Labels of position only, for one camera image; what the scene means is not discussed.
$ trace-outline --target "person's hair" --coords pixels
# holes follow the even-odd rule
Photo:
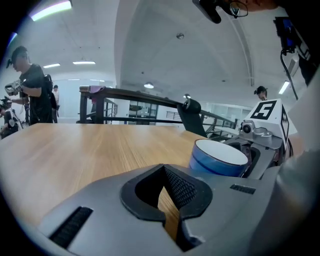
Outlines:
[[[12,56],[11,56],[11,61],[13,64],[16,62],[16,59],[18,56],[22,56],[23,58],[25,58],[29,61],[28,50],[24,46],[19,46],[13,51]]]
[[[254,94],[260,94],[260,93],[265,93],[265,96],[267,97],[268,92],[267,92],[268,88],[264,88],[263,86],[259,86],[255,91]]]

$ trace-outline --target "small round camera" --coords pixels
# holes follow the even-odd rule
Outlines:
[[[243,131],[244,131],[246,134],[250,133],[250,132],[251,132],[250,126],[246,124],[246,125],[243,127]]]

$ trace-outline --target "blue cup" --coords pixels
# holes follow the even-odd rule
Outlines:
[[[189,168],[217,175],[238,177],[245,171],[248,158],[236,148],[210,139],[194,142]]]

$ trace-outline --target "white ceiling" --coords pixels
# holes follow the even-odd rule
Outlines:
[[[199,101],[244,106],[254,105],[254,89],[265,86],[269,98],[279,98],[286,76],[273,20],[287,16],[285,11],[278,8],[238,19],[218,11],[222,22],[214,24],[191,0],[142,0],[126,41],[121,86],[139,90],[152,82],[155,91],[170,99],[183,101],[189,93]],[[184,39],[178,40],[177,33]],[[300,71],[293,82],[297,91],[306,87]],[[281,98],[294,102],[290,88]]]
[[[44,1],[42,10],[57,0]],[[44,17],[26,20],[9,47],[24,45],[32,63],[41,66],[59,63],[44,69],[53,78],[78,78],[84,71],[99,72],[97,79],[115,81],[114,40],[118,0],[73,0],[72,9]],[[74,65],[74,61],[95,61],[96,65]]]

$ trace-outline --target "round ceiling light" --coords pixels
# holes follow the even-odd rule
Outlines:
[[[145,88],[148,88],[148,89],[153,89],[154,88],[154,85],[151,83],[151,82],[146,82],[145,85],[144,85]]]
[[[179,40],[182,40],[185,38],[185,35],[182,33],[178,33],[178,34],[176,34],[176,38],[178,38]]]

